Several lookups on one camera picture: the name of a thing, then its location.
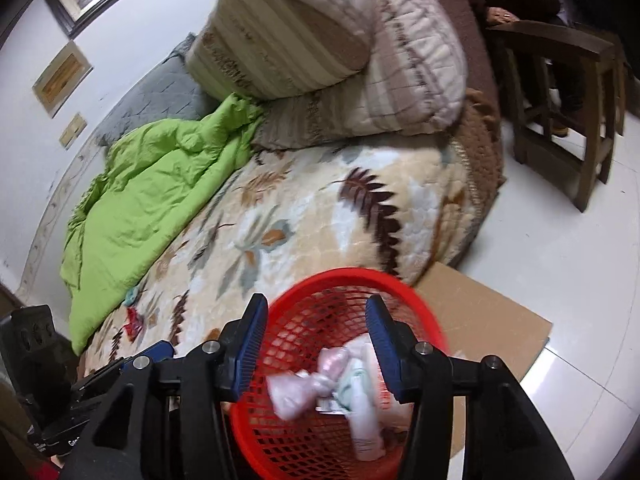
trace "electrical outlet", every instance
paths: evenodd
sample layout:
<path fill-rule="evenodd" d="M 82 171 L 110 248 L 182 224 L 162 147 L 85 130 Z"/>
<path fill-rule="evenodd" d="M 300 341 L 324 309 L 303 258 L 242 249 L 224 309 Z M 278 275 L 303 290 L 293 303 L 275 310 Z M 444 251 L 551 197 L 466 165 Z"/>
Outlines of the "electrical outlet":
<path fill-rule="evenodd" d="M 82 115 L 75 114 L 69 126 L 65 128 L 65 131 L 60 136 L 60 144 L 65 147 L 65 150 L 69 149 L 69 146 L 78 138 L 78 135 L 82 133 L 85 127 L 86 121 L 82 118 Z"/>

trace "white tile floor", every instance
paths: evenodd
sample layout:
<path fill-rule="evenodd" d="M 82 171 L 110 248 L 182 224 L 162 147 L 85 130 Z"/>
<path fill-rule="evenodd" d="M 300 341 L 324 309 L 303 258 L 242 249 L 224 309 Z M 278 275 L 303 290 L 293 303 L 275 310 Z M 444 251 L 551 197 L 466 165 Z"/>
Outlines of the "white tile floor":
<path fill-rule="evenodd" d="M 503 134 L 508 180 L 459 270 L 554 324 L 523 386 L 576 480 L 596 480 L 640 414 L 640 120 L 583 214 L 566 195 L 577 175 L 537 150 L 535 170 L 519 165 Z M 580 135 L 559 142 L 582 156 Z"/>

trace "blanket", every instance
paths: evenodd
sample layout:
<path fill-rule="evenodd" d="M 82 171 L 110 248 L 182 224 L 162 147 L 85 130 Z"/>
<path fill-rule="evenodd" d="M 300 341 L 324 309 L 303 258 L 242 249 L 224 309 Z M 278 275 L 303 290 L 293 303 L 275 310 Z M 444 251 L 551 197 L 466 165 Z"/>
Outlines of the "blanket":
<path fill-rule="evenodd" d="M 164 119 L 109 150 L 68 224 L 60 275 L 76 353 L 224 181 L 244 166 L 261 109 L 236 95 L 201 121 Z"/>
<path fill-rule="evenodd" d="M 82 373 L 161 339 L 183 356 L 217 339 L 252 293 L 271 303 L 322 270 L 369 267 L 412 285 L 433 262 L 455 262 L 497 193 L 499 126 L 469 89 L 450 132 L 255 154 L 142 278 L 138 336 L 127 337 L 120 306 L 84 352 Z"/>

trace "pillow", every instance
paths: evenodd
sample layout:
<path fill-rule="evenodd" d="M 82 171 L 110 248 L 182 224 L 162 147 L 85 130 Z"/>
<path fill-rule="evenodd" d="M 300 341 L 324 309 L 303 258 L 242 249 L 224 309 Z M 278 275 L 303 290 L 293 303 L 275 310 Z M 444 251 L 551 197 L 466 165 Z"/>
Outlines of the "pillow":
<path fill-rule="evenodd" d="M 449 15 L 451 23 L 460 38 L 465 51 L 468 75 L 466 86 L 475 88 L 499 110 L 498 91 L 494 81 L 494 71 L 484 45 L 484 38 L 478 29 L 478 22 L 469 7 L 468 0 L 437 0 Z"/>
<path fill-rule="evenodd" d="M 144 124 L 166 118 L 198 121 L 218 107 L 220 103 L 200 88 L 184 66 L 194 40 L 189 34 L 111 109 L 94 130 L 101 146 L 110 147 Z"/>
<path fill-rule="evenodd" d="M 219 100 L 277 99 L 361 70 L 370 43 L 369 0 L 218 0 L 187 67 Z"/>
<path fill-rule="evenodd" d="M 465 98 L 466 59 L 437 0 L 373 0 L 374 41 L 363 72 L 264 104 L 254 144 L 304 148 L 343 137 L 444 130 Z"/>

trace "red plastic basket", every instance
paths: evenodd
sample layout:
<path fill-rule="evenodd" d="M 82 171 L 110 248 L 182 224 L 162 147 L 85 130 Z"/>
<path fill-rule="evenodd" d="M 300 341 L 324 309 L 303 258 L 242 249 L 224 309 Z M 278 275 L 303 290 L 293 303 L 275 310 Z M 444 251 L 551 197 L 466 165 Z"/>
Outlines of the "red plastic basket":
<path fill-rule="evenodd" d="M 399 280 L 376 270 L 345 268 L 316 274 L 290 288 L 269 309 L 249 391 L 231 409 L 238 445 L 266 480 L 386 480 L 396 476 L 402 446 L 374 462 L 355 459 L 343 416 L 309 412 L 293 422 L 274 413 L 265 378 L 284 370 L 315 370 L 322 348 L 341 346 L 367 331 L 364 306 L 380 294 L 392 317 L 419 340 L 447 352 L 424 301 Z"/>

